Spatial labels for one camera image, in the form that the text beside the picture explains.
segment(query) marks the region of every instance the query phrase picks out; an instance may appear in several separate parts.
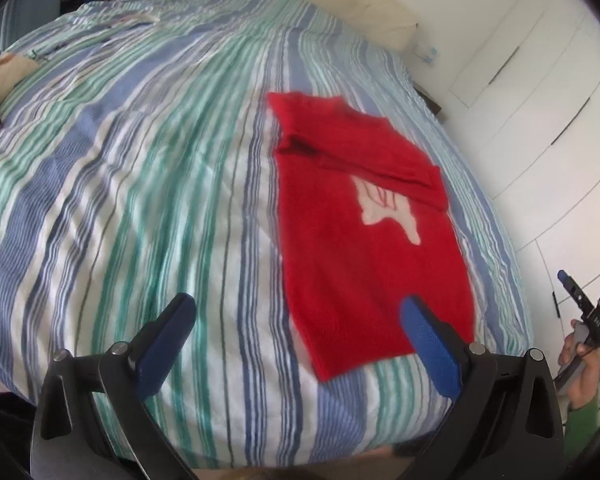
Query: red cloth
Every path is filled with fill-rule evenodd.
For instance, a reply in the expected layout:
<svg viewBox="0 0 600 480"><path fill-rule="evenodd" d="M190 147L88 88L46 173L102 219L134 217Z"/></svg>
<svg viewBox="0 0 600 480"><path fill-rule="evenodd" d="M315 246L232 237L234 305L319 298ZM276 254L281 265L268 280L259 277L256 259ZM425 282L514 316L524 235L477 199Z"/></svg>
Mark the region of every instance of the red cloth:
<svg viewBox="0 0 600 480"><path fill-rule="evenodd" d="M440 168L387 119L342 98L268 99L282 126L286 298L317 377L413 352L398 314L410 294L472 341L474 302Z"/></svg>

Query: sweater sleeve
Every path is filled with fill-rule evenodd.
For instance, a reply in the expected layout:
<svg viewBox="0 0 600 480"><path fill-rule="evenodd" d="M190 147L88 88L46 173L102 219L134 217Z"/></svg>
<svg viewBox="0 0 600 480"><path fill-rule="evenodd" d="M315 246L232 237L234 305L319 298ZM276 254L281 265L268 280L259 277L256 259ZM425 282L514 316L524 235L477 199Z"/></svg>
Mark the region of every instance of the sweater sleeve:
<svg viewBox="0 0 600 480"><path fill-rule="evenodd" d="M598 396L579 410L569 408L564 431L564 459L567 464L579 455L598 429Z"/></svg>

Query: bed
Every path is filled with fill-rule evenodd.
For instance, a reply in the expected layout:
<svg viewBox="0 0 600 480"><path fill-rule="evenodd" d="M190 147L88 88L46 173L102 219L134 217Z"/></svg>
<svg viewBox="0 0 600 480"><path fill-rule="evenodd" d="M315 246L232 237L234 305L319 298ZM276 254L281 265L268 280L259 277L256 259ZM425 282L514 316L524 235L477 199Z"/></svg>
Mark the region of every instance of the bed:
<svg viewBox="0 0 600 480"><path fill-rule="evenodd" d="M10 50L41 63L0 109L10 390L35 402L55 349L103 352L184 291L198 322L147 407L191 466L321 462L437 426L448 402L417 356L316 380L285 305L269 91L343 95L425 150L445 177L476 339L531 345L509 240L399 56L316 5L98 2Z"/></svg>

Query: silver bolt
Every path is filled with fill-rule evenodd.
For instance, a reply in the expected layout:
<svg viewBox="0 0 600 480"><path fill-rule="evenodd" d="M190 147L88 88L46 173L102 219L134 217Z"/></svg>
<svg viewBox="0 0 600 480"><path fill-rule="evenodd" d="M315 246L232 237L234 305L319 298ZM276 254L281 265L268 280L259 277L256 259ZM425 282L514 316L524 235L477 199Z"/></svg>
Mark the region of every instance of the silver bolt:
<svg viewBox="0 0 600 480"><path fill-rule="evenodd" d="M113 343L113 345L111 345L109 352L111 352L113 355L122 355L128 348L129 345L124 341L118 341L117 343Z"/></svg>
<svg viewBox="0 0 600 480"><path fill-rule="evenodd" d="M542 361L542 359L544 359L544 354L541 350L538 350L537 348L532 348L531 350L529 350L529 355L534 361Z"/></svg>
<svg viewBox="0 0 600 480"><path fill-rule="evenodd" d="M60 361L63 361L69 356L71 356L71 352L69 352L66 348L61 348L59 350L56 350L52 357L56 363L59 363Z"/></svg>
<svg viewBox="0 0 600 480"><path fill-rule="evenodd" d="M482 355L487 351L487 349L483 344L474 341L473 343L469 343L469 351L472 354Z"/></svg>

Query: cabinet handle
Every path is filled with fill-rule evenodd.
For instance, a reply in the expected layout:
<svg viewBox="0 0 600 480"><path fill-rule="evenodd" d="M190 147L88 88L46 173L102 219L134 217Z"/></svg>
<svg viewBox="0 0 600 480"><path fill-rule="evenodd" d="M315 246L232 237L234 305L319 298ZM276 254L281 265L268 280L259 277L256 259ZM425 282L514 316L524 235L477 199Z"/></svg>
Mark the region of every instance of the cabinet handle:
<svg viewBox="0 0 600 480"><path fill-rule="evenodd" d="M487 83L487 86L496 81L496 78L502 72L502 69L506 67L506 65L511 61L511 58L516 55L516 52L520 49L520 46L517 46L516 49L511 53L511 56L507 57L507 60L504 62L504 65L500 67L500 69L496 72L496 75L491 78L491 81Z"/></svg>
<svg viewBox="0 0 600 480"><path fill-rule="evenodd" d="M566 125L566 126L563 128L563 130L562 130L562 131L561 131L561 132L558 134L558 136L557 136L557 137L555 137L555 139L554 139L554 140L552 140L552 142L551 142L551 146L553 146L553 145L555 144L555 141L556 141L556 140L558 140L558 139L560 139L560 136L561 136L561 135L562 135L564 132L566 132L566 131L567 131L567 128L568 128L569 126L571 126L571 123L573 123L573 121L575 121L575 120L576 120L576 117L580 115L580 112L584 110L584 107L585 107L585 106L587 106L587 104L589 104L589 101L590 101L590 99L591 99L591 96L587 97L587 100L586 100L586 101L584 101L584 104L583 104L583 105L580 107L580 110L578 110L578 111L576 112L576 114L573 116L573 119L572 119L571 121L569 121L569 123L568 123L568 124L567 124L567 125Z"/></svg>

